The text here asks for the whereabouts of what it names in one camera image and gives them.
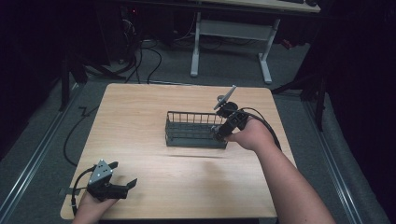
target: desk leg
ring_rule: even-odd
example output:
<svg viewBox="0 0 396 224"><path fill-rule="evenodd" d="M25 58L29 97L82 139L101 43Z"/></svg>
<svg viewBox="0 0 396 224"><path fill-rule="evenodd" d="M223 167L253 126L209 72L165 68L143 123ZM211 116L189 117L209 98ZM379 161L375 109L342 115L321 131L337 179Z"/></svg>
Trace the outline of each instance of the desk leg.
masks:
<svg viewBox="0 0 396 224"><path fill-rule="evenodd" d="M264 53L259 53L260 65L262 66L262 75L264 76L264 82L266 84L272 83L270 70L268 69L268 64L267 64L267 57L270 52L271 46L274 42L274 38L275 38L277 27L279 26L279 23L280 23L280 19L275 20L274 25L270 32L270 36L267 41L267 45L265 46L265 51L264 51Z"/></svg>
<svg viewBox="0 0 396 224"><path fill-rule="evenodd" d="M201 12L197 12L197 22L195 24L195 43L194 52L192 53L191 62L191 73L192 77L198 76L198 66L199 66L199 35L201 31Z"/></svg>

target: human arm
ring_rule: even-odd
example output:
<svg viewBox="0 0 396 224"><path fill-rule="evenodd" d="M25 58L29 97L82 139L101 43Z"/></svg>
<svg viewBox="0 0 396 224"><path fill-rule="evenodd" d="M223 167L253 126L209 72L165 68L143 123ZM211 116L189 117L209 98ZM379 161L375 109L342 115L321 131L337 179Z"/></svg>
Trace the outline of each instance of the human arm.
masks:
<svg viewBox="0 0 396 224"><path fill-rule="evenodd" d="M318 194L259 120L249 118L243 131L226 140L256 153L280 223L335 223Z"/></svg>
<svg viewBox="0 0 396 224"><path fill-rule="evenodd" d="M110 208L118 199L107 199L103 202L93 198L89 192L82 195L78 205L76 216L73 224L93 224L99 221L102 215Z"/></svg>

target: human hand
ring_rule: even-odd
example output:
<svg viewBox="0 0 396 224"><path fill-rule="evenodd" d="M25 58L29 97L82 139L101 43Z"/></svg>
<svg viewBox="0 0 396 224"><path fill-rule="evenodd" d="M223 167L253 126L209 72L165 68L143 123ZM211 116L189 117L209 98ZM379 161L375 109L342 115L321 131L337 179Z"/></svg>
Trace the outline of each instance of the human hand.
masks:
<svg viewBox="0 0 396 224"><path fill-rule="evenodd" d="M255 151L264 147L276 147L274 138L261 121L253 117L247 118L243 131L225 137L229 142L237 142L241 147Z"/></svg>
<svg viewBox="0 0 396 224"><path fill-rule="evenodd" d="M78 206L78 211L73 220L74 224L91 224L96 223L102 215L115 204L119 199L107 199L103 202L93 198L91 194L85 191L82 195Z"/></svg>

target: gray carpet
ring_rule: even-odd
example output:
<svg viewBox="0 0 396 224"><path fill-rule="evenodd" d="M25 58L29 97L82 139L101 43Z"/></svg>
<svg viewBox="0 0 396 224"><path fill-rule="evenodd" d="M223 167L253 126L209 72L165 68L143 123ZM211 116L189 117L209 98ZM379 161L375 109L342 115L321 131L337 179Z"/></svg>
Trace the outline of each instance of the gray carpet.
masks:
<svg viewBox="0 0 396 224"><path fill-rule="evenodd" d="M146 47L153 42L145 43ZM153 49L162 55L162 63L150 77L151 83L176 82L195 85L265 87L274 89L293 80L298 67L309 46L286 50L274 45L270 52L268 63L273 76L273 84L265 85L256 51L262 43L256 42L236 47L232 44L222 44L214 50L202 49L200 74L191 78L191 46L175 45L166 47L161 44ZM216 48L217 43L209 43L204 48ZM139 79L146 82L149 73L157 66L159 56L144 49L143 61L138 70ZM118 69L114 64L111 69ZM64 201L63 189L66 189L75 172L75 167L69 164L63 155L64 141L73 126L81 119L81 106L88 110L100 104L106 85L113 80L104 77L91 76L89 82L75 102L71 104L59 130L49 143L48 153L36 171L28 188L22 194L21 200L13 210L7 223L70 223L62 220L59 213ZM130 83L136 83L133 76ZM329 170L324 160L321 144L316 130L310 124L297 91L287 91L275 95L276 106L282 119L290 146L299 170L318 191L323 201L331 210L337 223L348 223L347 213L339 199L332 182ZM60 84L52 91L49 99L40 106L30 119L28 127L7 156L0 162L0 202L3 202L13 185L26 166L43 135L58 113L60 106ZM67 145L67 155L71 161L78 162L79 155L91 129L95 113L85 118L70 136ZM371 192L359 166L350 154L347 144L340 132L332 113L331 103L326 101L323 127L337 164L350 187L363 223L389 223L381 206ZM273 219L263 219L262 223L274 223Z"/></svg>

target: white desk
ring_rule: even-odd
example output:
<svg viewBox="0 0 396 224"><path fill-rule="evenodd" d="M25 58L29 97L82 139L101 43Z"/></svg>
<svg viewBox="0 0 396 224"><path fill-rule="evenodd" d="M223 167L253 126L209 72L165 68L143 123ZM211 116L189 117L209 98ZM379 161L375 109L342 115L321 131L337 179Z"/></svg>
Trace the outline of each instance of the white desk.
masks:
<svg viewBox="0 0 396 224"><path fill-rule="evenodd" d="M284 1L277 0L201 0L200 4L203 2L209 3L217 3L217 4L231 4L243 7L265 7L276 10L292 10L299 12L320 12L320 8L310 7L306 3L297 4L290 3ZM253 25L246 23L238 23L238 22L227 22L227 21L210 21L210 20L201 20L201 13L197 13L196 19L196 28L195 28L195 44L194 51L192 53L192 62L191 62L191 76L198 76L199 69L199 41L200 35L217 35L217 36L225 36L225 37L234 37L234 38L245 38L245 39L254 39L266 41L265 48L259 56L259 62L262 67L262 75L264 77L264 82L267 84L272 83L270 71L268 69L267 57L270 52L271 46L273 44L276 31L278 25L280 23L280 19L274 21L272 25L262 26L262 25Z"/></svg>

